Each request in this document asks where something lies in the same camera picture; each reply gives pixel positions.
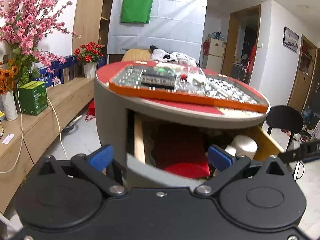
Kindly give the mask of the red item in drawer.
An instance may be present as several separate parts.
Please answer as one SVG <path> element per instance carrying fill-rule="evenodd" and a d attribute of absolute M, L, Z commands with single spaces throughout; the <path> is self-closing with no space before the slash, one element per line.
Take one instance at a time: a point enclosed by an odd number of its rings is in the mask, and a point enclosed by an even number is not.
<path fill-rule="evenodd" d="M 210 176 L 207 150 L 203 139 L 196 134 L 160 134 L 154 139 L 151 151 L 156 167 L 186 178 Z"/>

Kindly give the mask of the black round chair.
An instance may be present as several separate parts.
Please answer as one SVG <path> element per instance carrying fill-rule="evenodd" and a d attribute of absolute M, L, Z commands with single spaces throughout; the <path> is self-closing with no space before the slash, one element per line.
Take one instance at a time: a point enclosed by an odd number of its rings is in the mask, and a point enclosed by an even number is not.
<path fill-rule="evenodd" d="M 267 133 L 270 135 L 272 129 L 284 129 L 290 132 L 287 143 L 287 150 L 293 140 L 294 134 L 299 133 L 303 128 L 303 118 L 299 111 L 290 106 L 278 105 L 271 107 L 267 117 Z"/>

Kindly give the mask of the red shopping bag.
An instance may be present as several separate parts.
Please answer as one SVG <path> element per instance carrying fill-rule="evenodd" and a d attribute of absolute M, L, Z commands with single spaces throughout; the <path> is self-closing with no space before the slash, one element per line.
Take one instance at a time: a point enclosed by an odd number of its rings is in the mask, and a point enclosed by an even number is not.
<path fill-rule="evenodd" d="M 95 118 L 95 104 L 94 104 L 94 100 L 92 100 L 88 105 L 85 121 L 91 121 L 94 118 Z"/>

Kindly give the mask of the round grey side table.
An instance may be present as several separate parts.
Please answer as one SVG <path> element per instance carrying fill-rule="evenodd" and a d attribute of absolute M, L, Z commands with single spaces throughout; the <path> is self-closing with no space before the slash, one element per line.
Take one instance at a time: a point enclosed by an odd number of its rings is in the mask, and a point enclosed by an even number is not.
<path fill-rule="evenodd" d="M 259 146 L 256 160 L 265 160 L 282 149 L 261 127 L 266 115 L 248 115 L 230 108 L 125 97 L 108 88 L 109 79 L 124 67 L 115 62 L 98 69 L 94 79 L 94 101 L 99 140 L 113 147 L 113 161 L 108 174 L 126 182 L 126 156 L 134 156 L 135 131 L 141 132 L 140 116 L 148 116 L 199 128 L 231 130 L 254 139 Z"/>

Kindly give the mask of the white long stick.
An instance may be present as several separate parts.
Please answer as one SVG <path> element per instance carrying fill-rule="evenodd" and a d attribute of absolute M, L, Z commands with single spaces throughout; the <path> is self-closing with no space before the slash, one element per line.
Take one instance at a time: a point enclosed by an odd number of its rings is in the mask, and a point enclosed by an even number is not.
<path fill-rule="evenodd" d="M 209 81 L 208 83 L 214 90 L 216 90 L 218 93 L 220 93 L 225 98 L 232 98 L 232 96 L 233 96 L 232 90 L 227 90 L 227 89 L 221 87 L 219 84 L 214 83 L 212 81 Z"/>

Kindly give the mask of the long wooden low cabinet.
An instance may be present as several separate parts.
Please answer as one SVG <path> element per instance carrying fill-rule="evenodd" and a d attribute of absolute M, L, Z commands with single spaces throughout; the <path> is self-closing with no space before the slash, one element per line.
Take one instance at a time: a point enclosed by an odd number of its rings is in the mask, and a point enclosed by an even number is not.
<path fill-rule="evenodd" d="M 1 137 L 1 213 L 4 213 L 25 176 L 63 129 L 94 97 L 94 80 L 77 77 L 47 90 L 52 107 L 38 116 L 19 115 L 3 121 Z"/>

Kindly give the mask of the orange rimmed metal tray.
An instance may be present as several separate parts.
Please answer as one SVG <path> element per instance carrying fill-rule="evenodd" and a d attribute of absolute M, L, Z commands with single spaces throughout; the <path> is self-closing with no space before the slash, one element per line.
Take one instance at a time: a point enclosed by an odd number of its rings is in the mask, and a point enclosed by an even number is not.
<path fill-rule="evenodd" d="M 159 75 L 153 70 L 154 67 L 170 67 L 175 71 L 176 74 L 173 75 L 176 79 L 174 89 L 155 88 L 141 84 L 140 78 L 143 74 Z M 180 79 L 180 72 L 185 67 L 175 63 L 157 61 L 125 62 L 124 67 L 117 71 L 107 84 L 110 90 L 124 96 L 232 108 L 257 113 L 267 112 L 268 101 L 245 83 L 221 74 L 203 71 L 207 77 L 207 85 L 191 85 Z M 232 90 L 232 98 L 222 96 L 209 85 L 209 81 L 217 83 L 227 90 Z"/>

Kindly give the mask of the clear plastic bag item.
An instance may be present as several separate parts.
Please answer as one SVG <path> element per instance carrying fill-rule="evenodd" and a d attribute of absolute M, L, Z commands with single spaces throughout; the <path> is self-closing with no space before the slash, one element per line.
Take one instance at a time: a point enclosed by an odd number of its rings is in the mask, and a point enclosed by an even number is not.
<path fill-rule="evenodd" d="M 188 66 L 180 72 L 180 79 L 195 86 L 206 86 L 207 77 L 202 68 Z"/>

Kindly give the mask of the green cardboard box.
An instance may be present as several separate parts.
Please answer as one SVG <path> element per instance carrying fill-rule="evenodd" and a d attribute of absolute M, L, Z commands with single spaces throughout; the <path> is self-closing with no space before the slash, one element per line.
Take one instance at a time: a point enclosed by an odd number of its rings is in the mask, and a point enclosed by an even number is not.
<path fill-rule="evenodd" d="M 19 88 L 19 101 L 23 114 L 38 116 L 48 106 L 46 84 L 31 81 Z"/>

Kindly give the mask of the black box Face label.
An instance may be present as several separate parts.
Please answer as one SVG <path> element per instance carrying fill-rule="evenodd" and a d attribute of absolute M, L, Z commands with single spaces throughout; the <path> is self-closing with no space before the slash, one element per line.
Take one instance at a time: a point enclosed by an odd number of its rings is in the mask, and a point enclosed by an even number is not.
<path fill-rule="evenodd" d="M 140 81 L 141 84 L 150 87 L 174 89 L 176 79 L 173 76 L 143 74 Z"/>

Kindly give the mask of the white refrigerator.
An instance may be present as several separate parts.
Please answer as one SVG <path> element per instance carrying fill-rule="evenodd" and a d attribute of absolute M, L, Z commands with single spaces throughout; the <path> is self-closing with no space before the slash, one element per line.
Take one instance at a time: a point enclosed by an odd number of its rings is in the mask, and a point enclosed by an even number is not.
<path fill-rule="evenodd" d="M 221 73 L 225 53 L 225 42 L 214 38 L 207 38 L 203 43 L 202 68 Z"/>

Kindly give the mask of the blue cardboard boxes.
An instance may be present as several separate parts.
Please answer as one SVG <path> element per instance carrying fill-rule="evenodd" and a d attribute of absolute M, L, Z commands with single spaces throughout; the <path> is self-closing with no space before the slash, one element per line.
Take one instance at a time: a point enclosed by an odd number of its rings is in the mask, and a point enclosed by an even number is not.
<path fill-rule="evenodd" d="M 59 60 L 53 61 L 50 70 L 42 67 L 39 73 L 39 77 L 31 77 L 31 81 L 43 81 L 47 88 L 64 85 L 77 77 L 84 77 L 82 63 L 76 59 L 75 55 L 67 56 L 65 63 Z"/>

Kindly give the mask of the red rose bouquet white pot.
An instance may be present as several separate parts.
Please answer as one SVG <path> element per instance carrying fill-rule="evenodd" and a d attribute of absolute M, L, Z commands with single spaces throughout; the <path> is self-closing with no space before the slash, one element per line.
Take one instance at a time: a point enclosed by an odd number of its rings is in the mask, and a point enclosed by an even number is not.
<path fill-rule="evenodd" d="M 84 76 L 86 78 L 94 78 L 97 71 L 98 63 L 103 57 L 101 52 L 102 46 L 95 42 L 89 42 L 76 48 L 74 55 L 78 62 L 80 62 L 84 68 Z"/>

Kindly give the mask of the white ribbed vase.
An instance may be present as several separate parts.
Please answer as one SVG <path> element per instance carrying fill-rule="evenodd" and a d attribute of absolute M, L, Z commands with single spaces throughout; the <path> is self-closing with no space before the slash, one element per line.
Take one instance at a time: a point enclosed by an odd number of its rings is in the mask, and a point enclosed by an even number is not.
<path fill-rule="evenodd" d="M 14 92 L 9 90 L 1 95 L 6 119 L 8 121 L 14 121 L 17 119 L 17 109 L 14 99 Z"/>

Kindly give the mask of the panda plush clothing pile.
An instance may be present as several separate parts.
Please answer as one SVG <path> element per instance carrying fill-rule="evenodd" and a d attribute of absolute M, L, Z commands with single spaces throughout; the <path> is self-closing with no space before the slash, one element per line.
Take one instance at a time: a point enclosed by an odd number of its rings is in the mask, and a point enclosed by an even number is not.
<path fill-rule="evenodd" d="M 152 52 L 149 59 L 150 61 L 173 62 L 180 65 L 196 67 L 196 59 L 184 53 L 178 53 L 176 51 L 168 53 L 156 46 L 150 46 L 150 50 Z"/>

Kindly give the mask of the orange sunflower bouquet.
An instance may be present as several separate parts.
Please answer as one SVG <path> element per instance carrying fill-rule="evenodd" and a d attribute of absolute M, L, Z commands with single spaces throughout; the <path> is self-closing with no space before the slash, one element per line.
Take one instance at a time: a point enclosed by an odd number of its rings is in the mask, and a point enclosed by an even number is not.
<path fill-rule="evenodd" d="M 17 79 L 18 65 L 14 59 L 9 59 L 7 68 L 1 68 L 0 75 L 0 93 L 4 95 L 15 88 L 15 80 Z"/>

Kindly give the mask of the tall wooden shelf unit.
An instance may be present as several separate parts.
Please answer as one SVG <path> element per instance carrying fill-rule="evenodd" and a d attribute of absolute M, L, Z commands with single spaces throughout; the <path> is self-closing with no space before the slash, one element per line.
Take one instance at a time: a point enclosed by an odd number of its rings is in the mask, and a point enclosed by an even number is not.
<path fill-rule="evenodd" d="M 95 42 L 102 46 L 103 55 L 107 55 L 112 3 L 113 0 L 77 0 L 74 31 L 81 38 L 73 38 L 73 50 L 88 42 Z"/>

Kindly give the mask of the white backdrop sheet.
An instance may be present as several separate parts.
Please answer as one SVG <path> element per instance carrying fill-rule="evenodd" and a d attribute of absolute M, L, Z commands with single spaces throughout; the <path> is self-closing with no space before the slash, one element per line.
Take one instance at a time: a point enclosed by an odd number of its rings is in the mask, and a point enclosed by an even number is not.
<path fill-rule="evenodd" d="M 124 55 L 130 49 L 156 46 L 200 59 L 207 0 L 153 0 L 150 22 L 121 23 L 123 0 L 113 0 L 107 53 Z"/>

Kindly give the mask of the green cloth on backdrop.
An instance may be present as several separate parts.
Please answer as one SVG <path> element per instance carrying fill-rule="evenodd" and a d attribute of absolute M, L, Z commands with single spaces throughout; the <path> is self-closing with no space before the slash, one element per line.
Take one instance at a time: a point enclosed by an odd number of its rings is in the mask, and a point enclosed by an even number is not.
<path fill-rule="evenodd" d="M 150 22 L 153 0 L 123 0 L 121 8 L 121 23 Z"/>

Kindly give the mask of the pink blossom artificial flowers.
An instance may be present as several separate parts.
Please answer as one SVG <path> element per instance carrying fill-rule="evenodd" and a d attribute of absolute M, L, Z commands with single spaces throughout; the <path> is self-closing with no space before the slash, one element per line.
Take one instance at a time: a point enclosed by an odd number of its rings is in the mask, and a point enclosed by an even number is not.
<path fill-rule="evenodd" d="M 72 4 L 69 0 L 1 1 L 1 41 L 12 51 L 12 59 L 8 62 L 10 68 L 29 70 L 34 63 L 50 68 L 54 61 L 66 62 L 64 56 L 41 49 L 39 44 L 48 35 L 57 32 L 79 37 L 60 20 Z"/>

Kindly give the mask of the framed wall picture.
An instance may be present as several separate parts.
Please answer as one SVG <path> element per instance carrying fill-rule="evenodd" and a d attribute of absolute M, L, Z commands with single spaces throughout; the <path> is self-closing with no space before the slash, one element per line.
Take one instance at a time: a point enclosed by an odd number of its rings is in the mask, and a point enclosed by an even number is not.
<path fill-rule="evenodd" d="M 283 45 L 295 53 L 298 50 L 299 35 L 288 27 L 284 27 Z"/>

